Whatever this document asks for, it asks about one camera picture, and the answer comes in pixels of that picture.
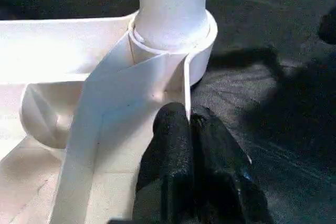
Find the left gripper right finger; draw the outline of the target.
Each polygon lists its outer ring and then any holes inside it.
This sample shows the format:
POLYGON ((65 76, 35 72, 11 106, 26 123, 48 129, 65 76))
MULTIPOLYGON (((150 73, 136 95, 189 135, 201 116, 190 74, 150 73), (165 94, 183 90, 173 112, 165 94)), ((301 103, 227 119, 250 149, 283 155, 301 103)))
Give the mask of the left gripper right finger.
POLYGON ((190 123, 200 222, 273 223, 251 161, 221 119, 199 105, 190 123))

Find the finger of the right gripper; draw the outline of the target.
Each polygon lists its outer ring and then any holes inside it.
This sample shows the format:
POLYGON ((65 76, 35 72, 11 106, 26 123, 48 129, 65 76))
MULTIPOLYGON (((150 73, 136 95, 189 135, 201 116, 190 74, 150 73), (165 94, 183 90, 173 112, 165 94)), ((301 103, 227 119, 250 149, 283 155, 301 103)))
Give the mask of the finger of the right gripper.
POLYGON ((318 29, 319 38, 330 45, 335 45, 335 22, 335 7, 332 7, 321 17, 320 27, 318 29))

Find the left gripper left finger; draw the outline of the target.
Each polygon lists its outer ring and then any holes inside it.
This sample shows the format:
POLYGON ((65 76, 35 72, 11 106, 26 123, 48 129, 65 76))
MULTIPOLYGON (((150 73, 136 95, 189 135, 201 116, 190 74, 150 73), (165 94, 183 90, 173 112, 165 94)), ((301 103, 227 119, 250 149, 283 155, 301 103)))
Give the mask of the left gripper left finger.
POLYGON ((153 137, 141 158, 132 219, 136 223, 192 223, 194 161, 183 104, 160 108, 153 137))

